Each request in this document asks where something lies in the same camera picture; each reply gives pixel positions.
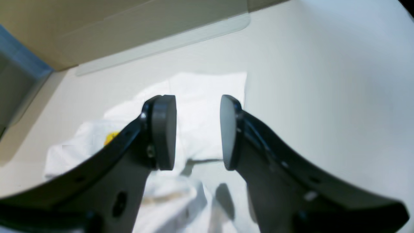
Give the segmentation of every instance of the white cloth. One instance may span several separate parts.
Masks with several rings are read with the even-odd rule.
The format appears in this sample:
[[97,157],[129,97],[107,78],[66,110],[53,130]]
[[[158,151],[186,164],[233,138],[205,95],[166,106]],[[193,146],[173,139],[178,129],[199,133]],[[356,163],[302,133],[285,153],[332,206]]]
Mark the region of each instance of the white cloth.
[[232,95],[244,103],[246,73],[179,73],[150,86],[132,100],[108,110],[103,119],[83,123],[75,136],[48,150],[44,177],[61,175],[104,147],[106,137],[121,131],[155,95],[175,95],[176,160],[173,171],[153,172],[147,180],[134,232],[236,232],[221,207],[201,183],[178,174],[187,159],[222,159],[220,100]]
[[103,120],[83,123],[75,136],[49,148],[44,176],[65,173],[104,146],[105,138],[122,130],[141,113],[144,102],[155,95],[175,95],[177,102],[176,160],[174,170],[163,175],[178,175],[187,159],[222,159],[220,100],[232,95],[244,103],[246,73],[201,75],[179,73],[166,81],[145,88],[132,100],[104,114]]

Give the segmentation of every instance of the rubber gripper pad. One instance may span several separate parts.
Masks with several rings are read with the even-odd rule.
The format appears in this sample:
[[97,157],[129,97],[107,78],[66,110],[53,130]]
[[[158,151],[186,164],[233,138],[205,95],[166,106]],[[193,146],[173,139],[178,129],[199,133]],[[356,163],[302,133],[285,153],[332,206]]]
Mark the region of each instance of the rubber gripper pad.
[[151,132],[160,170],[172,170],[176,157],[177,108],[174,95],[157,98],[152,108]]

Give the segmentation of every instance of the white surface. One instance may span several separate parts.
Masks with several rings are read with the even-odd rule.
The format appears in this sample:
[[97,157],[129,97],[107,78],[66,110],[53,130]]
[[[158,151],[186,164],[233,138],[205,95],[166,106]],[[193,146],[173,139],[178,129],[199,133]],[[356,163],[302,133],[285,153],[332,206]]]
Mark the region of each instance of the white surface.
[[159,175],[177,176],[188,159],[222,159],[220,102],[232,95],[244,104],[246,73],[201,75],[179,73],[151,85],[134,98],[104,114],[104,119],[79,126],[71,138],[49,148],[44,176],[50,179],[78,166],[101,150],[108,135],[120,132],[141,114],[145,101],[157,95],[174,95],[177,108],[175,163],[172,171]]
[[[82,77],[71,69],[0,170],[1,193],[39,183],[48,146],[144,87],[181,71],[247,70],[247,111],[311,162],[413,213],[413,38],[397,0],[291,0],[232,34]],[[400,232],[413,231],[410,221]]]
[[196,28],[175,36],[144,44],[126,51],[106,56],[94,61],[80,64],[76,70],[77,75],[88,74],[129,61],[148,57],[157,53],[166,52],[186,45],[198,43],[208,39],[223,36],[246,28],[250,23],[250,14],[245,13],[228,18],[204,27]]

